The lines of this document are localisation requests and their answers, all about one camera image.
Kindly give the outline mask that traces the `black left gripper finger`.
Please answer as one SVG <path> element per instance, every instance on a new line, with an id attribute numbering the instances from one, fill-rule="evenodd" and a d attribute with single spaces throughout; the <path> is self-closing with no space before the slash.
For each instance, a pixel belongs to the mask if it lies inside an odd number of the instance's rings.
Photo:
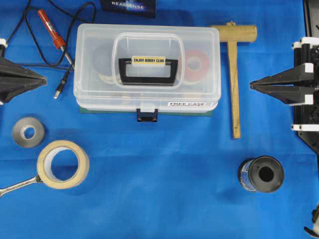
<path id="1" fill-rule="evenodd" d="M 2 56 L 0 57 L 0 80 L 35 80 L 40 83 L 47 83 L 44 76 L 23 68 Z"/>
<path id="2" fill-rule="evenodd" d="M 0 84 L 0 103 L 8 103 L 18 95 L 45 85 L 47 85 L 46 81 L 22 83 L 2 82 Z"/>

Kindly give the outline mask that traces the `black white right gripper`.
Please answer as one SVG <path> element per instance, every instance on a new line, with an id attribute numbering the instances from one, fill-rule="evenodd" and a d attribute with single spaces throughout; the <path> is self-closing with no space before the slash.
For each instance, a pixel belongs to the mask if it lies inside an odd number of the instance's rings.
<path id="1" fill-rule="evenodd" d="M 250 88 L 295 106 L 292 130 L 319 130 L 319 39 L 293 44 L 296 67 L 250 83 Z"/>

